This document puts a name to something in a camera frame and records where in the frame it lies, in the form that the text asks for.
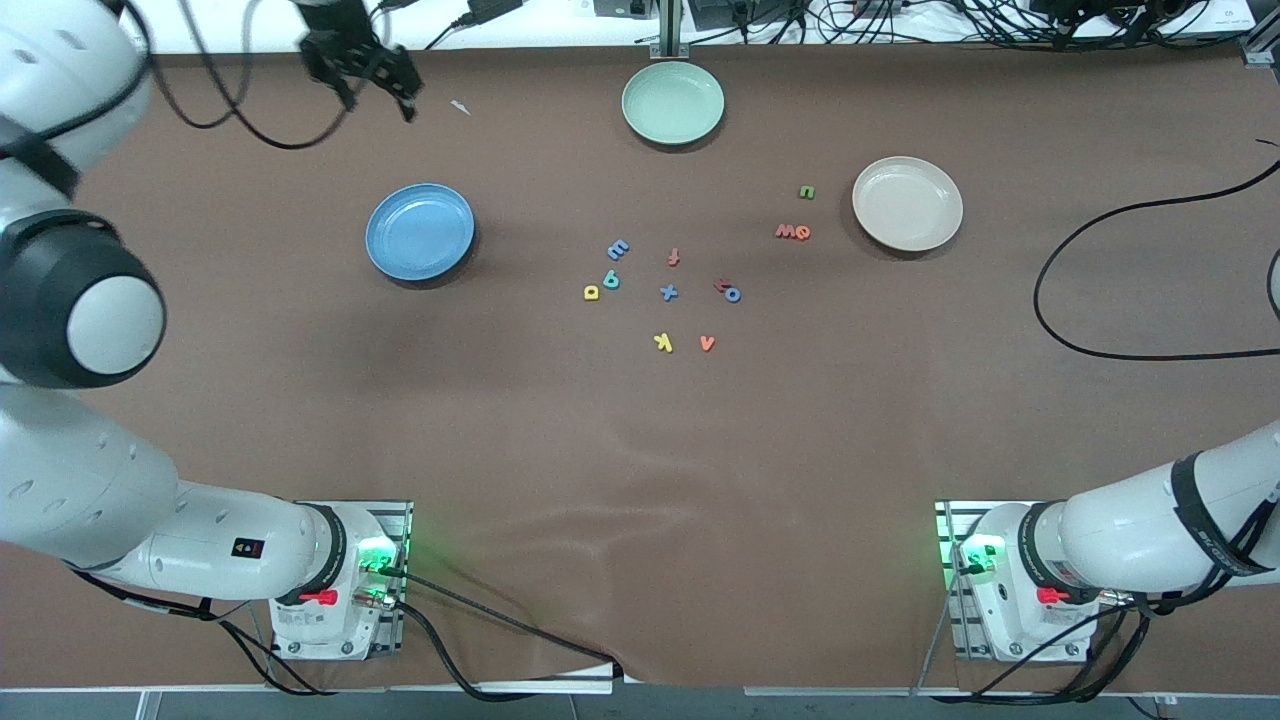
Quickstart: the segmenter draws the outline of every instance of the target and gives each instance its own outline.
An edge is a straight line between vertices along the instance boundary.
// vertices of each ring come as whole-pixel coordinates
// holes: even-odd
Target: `green plate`
[[[724,91],[698,65],[657,63],[622,90],[622,115],[646,140],[684,145],[716,128],[724,115]]]

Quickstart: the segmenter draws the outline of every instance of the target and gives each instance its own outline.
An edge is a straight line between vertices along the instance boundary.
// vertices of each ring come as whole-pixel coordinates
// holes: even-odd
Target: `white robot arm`
[[[1006,503],[960,546],[997,660],[1016,661],[1098,610],[1102,591],[1178,606],[1280,583],[1280,421],[1065,501]],[[1160,598],[1180,593],[1176,600]],[[1079,661],[1094,625],[1037,660]]]
[[[138,373],[165,328],[142,263],[69,206],[147,104],[118,23],[99,0],[0,0],[0,541],[129,585],[271,598],[292,656],[364,657],[397,556],[372,515],[186,482],[70,392]]]

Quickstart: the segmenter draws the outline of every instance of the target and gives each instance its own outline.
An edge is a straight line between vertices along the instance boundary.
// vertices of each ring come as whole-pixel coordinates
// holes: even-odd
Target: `red button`
[[[1071,597],[1070,593],[1053,588],[1036,588],[1036,600],[1043,602],[1044,605],[1053,605],[1055,602],[1069,597]]]
[[[338,591],[330,588],[320,592],[307,592],[300,594],[298,600],[314,600],[320,605],[338,605]]]

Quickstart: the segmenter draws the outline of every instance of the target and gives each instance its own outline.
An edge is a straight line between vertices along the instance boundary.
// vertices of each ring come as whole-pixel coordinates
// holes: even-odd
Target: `gray floor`
[[[575,696],[580,720],[1142,720],[1120,698],[1044,708],[945,706],[924,698],[753,698],[739,688],[618,685],[612,696]],[[129,720],[132,693],[4,693],[3,720]],[[1181,698],[1185,720],[1271,720],[1280,700]],[[292,698],[275,693],[165,693],[157,720],[573,720],[567,696],[484,705],[453,693],[353,693]]]

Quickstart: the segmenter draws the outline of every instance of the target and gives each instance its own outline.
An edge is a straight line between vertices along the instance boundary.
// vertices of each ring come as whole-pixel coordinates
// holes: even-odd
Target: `plate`
[[[858,176],[854,215],[868,234],[908,252],[941,246],[960,229],[960,188],[932,163],[884,158]]]
[[[662,145],[692,142],[724,115],[716,76],[689,63],[655,63],[622,88],[622,117],[640,137]]]
[[[452,187],[421,183],[387,196],[369,218],[365,249],[383,273],[426,281],[449,272],[471,249],[471,206]]]

